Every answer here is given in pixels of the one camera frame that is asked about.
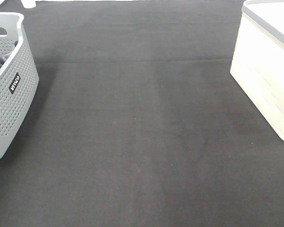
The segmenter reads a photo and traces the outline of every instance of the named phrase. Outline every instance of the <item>basket label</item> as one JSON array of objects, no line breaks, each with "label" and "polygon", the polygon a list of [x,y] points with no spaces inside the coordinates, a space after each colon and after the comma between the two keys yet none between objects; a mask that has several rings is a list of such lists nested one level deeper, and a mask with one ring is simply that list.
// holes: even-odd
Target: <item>basket label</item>
[{"label": "basket label", "polygon": [[20,81],[20,76],[19,76],[19,73],[16,73],[14,79],[13,79],[13,82],[11,82],[10,86],[9,86],[9,90],[11,92],[11,94],[14,94],[17,86],[18,86],[18,83]]}]

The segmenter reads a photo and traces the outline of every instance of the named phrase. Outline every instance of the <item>bin lid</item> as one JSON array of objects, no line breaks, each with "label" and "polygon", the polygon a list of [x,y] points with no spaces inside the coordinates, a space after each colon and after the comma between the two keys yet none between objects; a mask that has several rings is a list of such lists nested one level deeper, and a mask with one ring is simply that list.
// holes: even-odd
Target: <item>bin lid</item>
[{"label": "bin lid", "polygon": [[242,12],[284,44],[284,0],[246,0]]}]

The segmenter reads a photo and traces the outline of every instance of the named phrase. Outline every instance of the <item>gray lid rim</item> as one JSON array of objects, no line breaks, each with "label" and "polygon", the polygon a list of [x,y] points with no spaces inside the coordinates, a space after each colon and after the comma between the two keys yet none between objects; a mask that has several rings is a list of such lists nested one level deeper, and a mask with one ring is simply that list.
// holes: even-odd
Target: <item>gray lid rim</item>
[{"label": "gray lid rim", "polygon": [[284,44],[284,34],[277,30],[275,27],[270,25],[267,21],[257,15],[254,11],[249,8],[251,4],[261,4],[261,3],[276,3],[276,2],[284,2],[284,0],[246,0],[243,3],[242,12],[250,17],[254,22],[259,24],[262,28],[264,28],[267,32],[269,32],[272,36],[274,36],[277,40]]}]

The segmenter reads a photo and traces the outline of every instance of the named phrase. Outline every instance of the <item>white plastic bin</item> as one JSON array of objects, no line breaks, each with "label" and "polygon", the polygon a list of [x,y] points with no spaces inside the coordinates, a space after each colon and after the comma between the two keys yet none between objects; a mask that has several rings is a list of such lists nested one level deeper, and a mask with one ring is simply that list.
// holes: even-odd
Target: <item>white plastic bin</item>
[{"label": "white plastic bin", "polygon": [[284,140],[284,0],[244,2],[231,75]]},{"label": "white plastic bin", "polygon": [[0,51],[12,51],[0,69],[0,158],[21,126],[39,82],[23,19],[19,13],[0,13],[0,27],[7,31],[0,35]]}]

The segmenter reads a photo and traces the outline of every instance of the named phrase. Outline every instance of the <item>floor mat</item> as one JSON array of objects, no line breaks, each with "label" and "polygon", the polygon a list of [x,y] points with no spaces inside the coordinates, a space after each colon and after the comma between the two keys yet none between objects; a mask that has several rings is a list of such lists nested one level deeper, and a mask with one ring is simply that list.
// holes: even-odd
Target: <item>floor mat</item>
[{"label": "floor mat", "polygon": [[284,142],[229,74],[243,1],[39,2],[0,227],[284,226]]}]

